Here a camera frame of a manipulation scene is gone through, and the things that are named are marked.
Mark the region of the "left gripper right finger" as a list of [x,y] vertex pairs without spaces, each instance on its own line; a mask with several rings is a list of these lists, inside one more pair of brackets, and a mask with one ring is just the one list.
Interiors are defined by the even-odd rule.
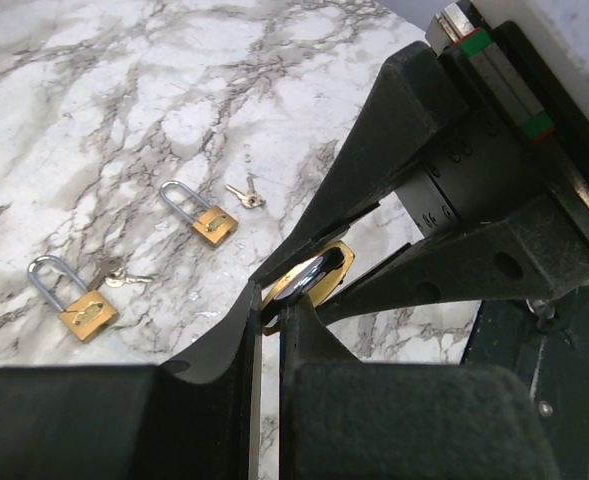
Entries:
[[524,385],[495,366],[362,362],[308,298],[279,317],[283,479],[555,479]]

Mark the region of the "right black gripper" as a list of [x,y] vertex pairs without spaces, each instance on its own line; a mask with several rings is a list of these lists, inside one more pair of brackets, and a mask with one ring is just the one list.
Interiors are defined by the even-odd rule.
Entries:
[[437,303],[553,299],[589,281],[584,115],[521,42],[515,51],[480,28],[440,53],[426,43],[385,60],[298,223],[251,276],[274,282],[397,188],[425,240],[319,306],[326,325]]

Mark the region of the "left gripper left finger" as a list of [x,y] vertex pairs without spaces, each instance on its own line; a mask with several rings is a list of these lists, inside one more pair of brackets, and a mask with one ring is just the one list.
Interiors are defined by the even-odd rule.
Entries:
[[260,287],[159,365],[0,368],[0,479],[254,479]]

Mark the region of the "small brass padlock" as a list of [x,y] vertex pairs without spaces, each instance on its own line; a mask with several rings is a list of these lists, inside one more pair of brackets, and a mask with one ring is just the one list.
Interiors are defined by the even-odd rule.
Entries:
[[[64,306],[40,281],[38,272],[44,265],[54,266],[80,290],[81,295]],[[118,311],[96,289],[85,282],[59,257],[42,255],[27,267],[27,277],[46,301],[58,312],[58,318],[81,342],[87,343],[119,317]]]
[[[182,207],[170,199],[168,192],[171,190],[180,190],[190,200],[196,201],[201,207],[201,210],[196,214],[187,213]],[[159,187],[159,195],[166,205],[183,218],[213,248],[218,248],[238,229],[238,221],[229,213],[219,206],[210,204],[199,193],[181,181],[165,181]]]

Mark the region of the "large brass padlock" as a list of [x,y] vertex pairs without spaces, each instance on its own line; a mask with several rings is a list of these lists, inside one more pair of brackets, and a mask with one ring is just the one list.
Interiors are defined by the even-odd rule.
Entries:
[[261,305],[262,332],[266,336],[280,330],[280,312],[308,296],[319,306],[343,283],[355,259],[353,250],[343,241],[335,241],[281,277]]

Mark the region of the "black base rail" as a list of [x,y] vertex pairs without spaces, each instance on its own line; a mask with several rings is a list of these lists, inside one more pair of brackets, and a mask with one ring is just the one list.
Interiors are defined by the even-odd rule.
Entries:
[[486,301],[462,361],[515,373],[529,391],[561,477],[588,477],[589,301],[557,303],[545,325],[521,302]]

